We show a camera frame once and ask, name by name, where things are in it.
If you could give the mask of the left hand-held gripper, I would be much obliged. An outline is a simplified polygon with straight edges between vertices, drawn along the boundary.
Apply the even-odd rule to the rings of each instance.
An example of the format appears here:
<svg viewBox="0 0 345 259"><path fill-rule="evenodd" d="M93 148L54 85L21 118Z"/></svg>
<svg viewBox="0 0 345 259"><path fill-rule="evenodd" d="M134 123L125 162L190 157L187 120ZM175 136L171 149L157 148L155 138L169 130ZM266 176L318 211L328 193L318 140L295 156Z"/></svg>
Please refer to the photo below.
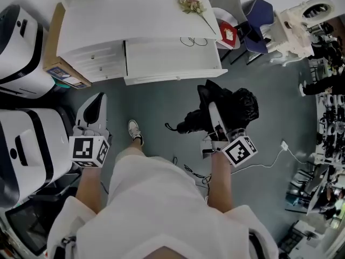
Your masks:
<svg viewBox="0 0 345 259"><path fill-rule="evenodd" d="M108 138L99 132L84 129L83 122L98 130L106 129L107 96L100 92L88 98L77 111L73 135L69 138L71 161L81 168L102 168L110 149Z"/></svg>

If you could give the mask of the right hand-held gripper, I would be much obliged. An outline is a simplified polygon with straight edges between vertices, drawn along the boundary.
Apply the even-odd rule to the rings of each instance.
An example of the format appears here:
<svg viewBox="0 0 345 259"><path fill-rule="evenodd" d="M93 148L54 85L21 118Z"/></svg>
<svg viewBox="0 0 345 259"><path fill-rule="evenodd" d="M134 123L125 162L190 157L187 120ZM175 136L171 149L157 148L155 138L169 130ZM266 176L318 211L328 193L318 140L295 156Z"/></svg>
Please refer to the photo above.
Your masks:
<svg viewBox="0 0 345 259"><path fill-rule="evenodd" d="M223 133L229 136L225 140L212 140L208 135L201 141L201 154L203 159L214 153L223 153L233 167L238 167L258 153L250 137L243 128L228 133L215 102L209 103L209 113L214 132L219 136Z"/></svg>

